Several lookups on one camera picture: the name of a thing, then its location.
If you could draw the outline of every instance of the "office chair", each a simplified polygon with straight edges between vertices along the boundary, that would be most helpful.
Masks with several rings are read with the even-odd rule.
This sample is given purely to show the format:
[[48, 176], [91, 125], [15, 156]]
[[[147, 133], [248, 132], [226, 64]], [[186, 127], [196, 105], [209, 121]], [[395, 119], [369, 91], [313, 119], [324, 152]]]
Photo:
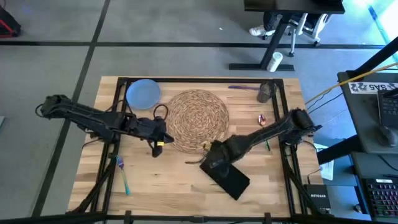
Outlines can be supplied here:
[[294, 57], [294, 48], [296, 44], [296, 36], [305, 34], [314, 40], [314, 45], [318, 46], [321, 39], [319, 33], [323, 30], [326, 24], [329, 23], [331, 14], [319, 14], [311, 15], [310, 19], [307, 19], [308, 13], [304, 13], [300, 18], [293, 16], [289, 21], [289, 34], [292, 36], [292, 48], [289, 52], [289, 57]]

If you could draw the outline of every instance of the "sticker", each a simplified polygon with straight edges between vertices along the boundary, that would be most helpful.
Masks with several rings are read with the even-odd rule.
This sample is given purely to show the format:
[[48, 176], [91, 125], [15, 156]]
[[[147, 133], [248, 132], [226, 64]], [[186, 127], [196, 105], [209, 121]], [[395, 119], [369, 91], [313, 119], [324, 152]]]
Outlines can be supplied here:
[[376, 179], [377, 183], [389, 183], [392, 184], [392, 180], [386, 180], [386, 179]]
[[352, 94], [377, 94], [379, 90], [395, 90], [398, 83], [349, 82]]

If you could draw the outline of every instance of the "black mouse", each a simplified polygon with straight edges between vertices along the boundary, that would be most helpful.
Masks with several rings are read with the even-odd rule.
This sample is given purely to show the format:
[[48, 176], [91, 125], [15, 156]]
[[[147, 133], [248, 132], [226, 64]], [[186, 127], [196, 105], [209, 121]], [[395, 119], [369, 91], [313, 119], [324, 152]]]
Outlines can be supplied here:
[[377, 140], [383, 146], [397, 146], [398, 137], [397, 134], [391, 131], [391, 129], [380, 125], [379, 126], [379, 134], [377, 135]]

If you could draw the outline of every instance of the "yellow cable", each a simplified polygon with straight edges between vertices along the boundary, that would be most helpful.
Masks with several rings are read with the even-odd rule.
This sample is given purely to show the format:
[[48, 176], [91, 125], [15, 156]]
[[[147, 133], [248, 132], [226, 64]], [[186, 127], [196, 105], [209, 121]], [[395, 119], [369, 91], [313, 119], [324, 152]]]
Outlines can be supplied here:
[[362, 75], [358, 75], [357, 77], [350, 78], [349, 80], [343, 81], [343, 82], [341, 82], [341, 83], [337, 83], [336, 85], [330, 87], [329, 89], [326, 89], [325, 91], [323, 91], [323, 92], [319, 93], [318, 95], [314, 96], [311, 100], [308, 100], [305, 104], [310, 103], [311, 101], [315, 100], [316, 98], [318, 98], [318, 97], [321, 96], [322, 94], [324, 94], [324, 93], [326, 93], [327, 91], [332, 90], [332, 89], [334, 89], [334, 88], [336, 88], [336, 87], [338, 87], [338, 86], [341, 86], [341, 85], [344, 85], [344, 84], [346, 84], [346, 83], [352, 82], [352, 81], [354, 81], [354, 80], [357, 80], [357, 79], [359, 79], [359, 78], [365, 77], [365, 76], [367, 76], [367, 75], [370, 75], [370, 74], [373, 74], [373, 73], [376, 73], [376, 72], [380, 72], [380, 71], [382, 71], [382, 70], [385, 70], [385, 69], [387, 69], [387, 68], [389, 68], [389, 67], [393, 67], [393, 66], [396, 66], [396, 65], [398, 65], [398, 62], [397, 62], [397, 63], [392, 63], [392, 64], [390, 64], [390, 65], [386, 65], [386, 66], [384, 66], [384, 67], [381, 67], [381, 68], [372, 70], [372, 71], [370, 71], [370, 72], [366, 72], [366, 73], [364, 73], [364, 74], [362, 74]]

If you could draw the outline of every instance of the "wooden tabletop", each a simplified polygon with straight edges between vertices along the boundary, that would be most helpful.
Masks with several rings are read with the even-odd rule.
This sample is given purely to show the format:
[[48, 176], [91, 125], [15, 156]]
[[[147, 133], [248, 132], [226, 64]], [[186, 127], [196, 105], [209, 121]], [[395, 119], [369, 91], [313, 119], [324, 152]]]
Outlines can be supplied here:
[[244, 10], [253, 12], [289, 12], [314, 14], [344, 14], [341, 2], [327, 0], [244, 0]]
[[[101, 79], [95, 108], [105, 110], [112, 105], [117, 79], [117, 77]], [[299, 80], [286, 78], [284, 83], [289, 109], [304, 108]], [[229, 135], [249, 134], [259, 129], [257, 123], [259, 114], [265, 115], [269, 124], [275, 121], [271, 100], [266, 104], [258, 103], [257, 91], [232, 90], [228, 89], [229, 85], [230, 83], [160, 82], [162, 97], [159, 103], [167, 104], [173, 96], [184, 90], [208, 90], [218, 96], [228, 109]], [[259, 86], [255, 83], [242, 83], [242, 85]], [[279, 105], [282, 116], [282, 104]], [[134, 111], [138, 117], [148, 118], [152, 118], [152, 112], [153, 109]], [[109, 213], [123, 215], [126, 210], [131, 210], [134, 215], [263, 217], [264, 212], [270, 212], [273, 217], [289, 217], [277, 138], [272, 138], [269, 145], [271, 151], [266, 149], [265, 144], [259, 144], [235, 163], [235, 166], [251, 180], [249, 187], [239, 200], [235, 201], [199, 168], [199, 164], [185, 163], [185, 161], [197, 161], [200, 156], [184, 154], [167, 144], [163, 153], [158, 158], [153, 158], [145, 141], [122, 136], [119, 155], [124, 159], [131, 195], [125, 194], [121, 170], [117, 167]], [[102, 148], [102, 142], [94, 142], [82, 150], [68, 209], [75, 208], [94, 186]], [[311, 145], [301, 143], [298, 146], [297, 156], [302, 180], [306, 183], [306, 176], [319, 169], [316, 152]], [[312, 184], [322, 184], [319, 172], [312, 174], [310, 178]], [[300, 213], [295, 187], [293, 192], [295, 208]], [[101, 207], [103, 191], [99, 198]]]

